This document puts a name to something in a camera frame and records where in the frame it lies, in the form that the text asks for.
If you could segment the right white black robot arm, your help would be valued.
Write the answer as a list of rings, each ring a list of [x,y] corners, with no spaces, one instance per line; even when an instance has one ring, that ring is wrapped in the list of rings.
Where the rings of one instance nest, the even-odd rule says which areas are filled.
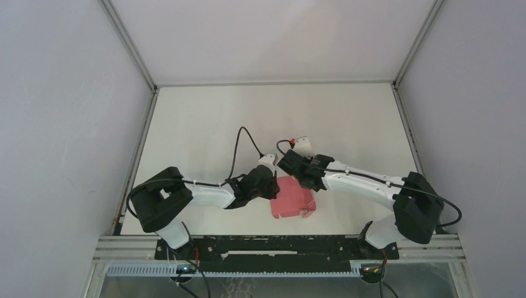
[[[326,155],[301,156],[288,150],[277,163],[305,189],[342,191],[368,199],[390,210],[384,219],[371,221],[360,233],[359,252],[375,258],[394,242],[428,244],[439,224],[444,203],[423,175],[382,176],[352,168]]]

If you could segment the pink cardboard box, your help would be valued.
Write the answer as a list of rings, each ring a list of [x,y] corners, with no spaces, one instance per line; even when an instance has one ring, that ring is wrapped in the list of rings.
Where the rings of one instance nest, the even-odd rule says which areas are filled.
[[[270,200],[270,208],[275,219],[288,217],[309,217],[316,209],[312,190],[303,189],[291,176],[277,178],[280,191]]]

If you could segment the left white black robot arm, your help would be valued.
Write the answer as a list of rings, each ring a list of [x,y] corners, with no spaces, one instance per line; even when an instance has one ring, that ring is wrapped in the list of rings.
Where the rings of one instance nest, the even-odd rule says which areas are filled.
[[[185,259],[194,250],[187,227],[177,219],[186,207],[238,209],[257,198],[276,199],[279,191],[277,172],[264,165],[219,184],[185,180],[171,166],[133,188],[126,207],[145,233],[155,233],[174,255]]]

